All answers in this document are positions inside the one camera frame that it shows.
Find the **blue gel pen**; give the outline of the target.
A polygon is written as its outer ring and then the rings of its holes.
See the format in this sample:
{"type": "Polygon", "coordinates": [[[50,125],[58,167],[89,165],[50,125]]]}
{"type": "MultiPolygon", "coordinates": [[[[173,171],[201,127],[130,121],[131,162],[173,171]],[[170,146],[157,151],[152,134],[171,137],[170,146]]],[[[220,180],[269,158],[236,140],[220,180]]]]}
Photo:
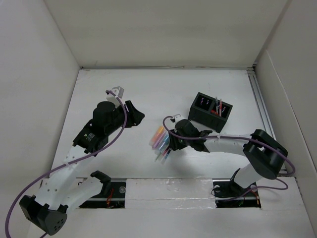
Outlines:
{"type": "Polygon", "coordinates": [[[166,162],[166,160],[167,160],[167,158],[168,158],[170,152],[171,152],[171,149],[169,148],[169,149],[166,150],[166,152],[163,154],[163,158],[162,158],[162,160],[161,160],[161,163],[162,163],[162,164],[164,164],[164,163],[166,162]]]}

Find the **black gel pen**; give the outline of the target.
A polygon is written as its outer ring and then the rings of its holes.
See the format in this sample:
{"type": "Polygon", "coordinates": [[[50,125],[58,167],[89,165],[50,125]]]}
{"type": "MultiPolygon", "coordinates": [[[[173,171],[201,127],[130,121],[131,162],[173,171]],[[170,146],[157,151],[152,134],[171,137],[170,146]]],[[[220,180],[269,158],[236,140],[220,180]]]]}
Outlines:
{"type": "Polygon", "coordinates": [[[216,114],[219,115],[219,102],[217,97],[215,97],[215,109],[216,109],[216,114]]]}

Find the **dark red gel pen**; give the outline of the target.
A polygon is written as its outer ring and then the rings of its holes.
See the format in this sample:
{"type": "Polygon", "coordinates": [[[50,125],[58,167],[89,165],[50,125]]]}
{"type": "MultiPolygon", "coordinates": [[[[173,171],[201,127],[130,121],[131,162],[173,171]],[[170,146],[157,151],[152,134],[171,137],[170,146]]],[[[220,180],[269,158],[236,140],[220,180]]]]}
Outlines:
{"type": "Polygon", "coordinates": [[[163,153],[163,158],[166,159],[169,156],[170,152],[171,152],[171,148],[168,147],[163,153]]]}

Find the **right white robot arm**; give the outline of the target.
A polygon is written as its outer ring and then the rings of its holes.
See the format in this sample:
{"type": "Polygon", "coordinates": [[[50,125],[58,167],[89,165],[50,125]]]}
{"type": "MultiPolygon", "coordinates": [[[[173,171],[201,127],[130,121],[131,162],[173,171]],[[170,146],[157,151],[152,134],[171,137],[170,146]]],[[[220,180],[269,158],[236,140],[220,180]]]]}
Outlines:
{"type": "Polygon", "coordinates": [[[198,152],[241,155],[248,165],[237,169],[229,181],[213,188],[214,195],[221,198],[240,196],[252,190],[261,179],[275,180],[288,160],[288,151],[261,129],[250,135],[213,134],[211,130],[199,131],[181,115],[168,116],[174,128],[168,130],[169,146],[173,151],[191,147],[198,152]]]}

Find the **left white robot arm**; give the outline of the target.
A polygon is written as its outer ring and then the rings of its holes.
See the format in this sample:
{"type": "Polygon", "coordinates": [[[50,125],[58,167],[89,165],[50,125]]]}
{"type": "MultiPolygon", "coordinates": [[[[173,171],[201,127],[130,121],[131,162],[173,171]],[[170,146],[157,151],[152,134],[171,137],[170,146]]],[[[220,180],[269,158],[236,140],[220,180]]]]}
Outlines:
{"type": "Polygon", "coordinates": [[[103,101],[98,103],[90,119],[73,140],[64,159],[63,168],[53,172],[39,191],[25,195],[19,202],[27,220],[53,236],[64,226],[68,214],[89,198],[106,196],[110,192],[111,178],[95,171],[74,189],[70,189],[80,172],[91,162],[99,150],[109,145],[108,138],[119,128],[138,126],[145,114],[131,101],[124,105],[103,101]]]}

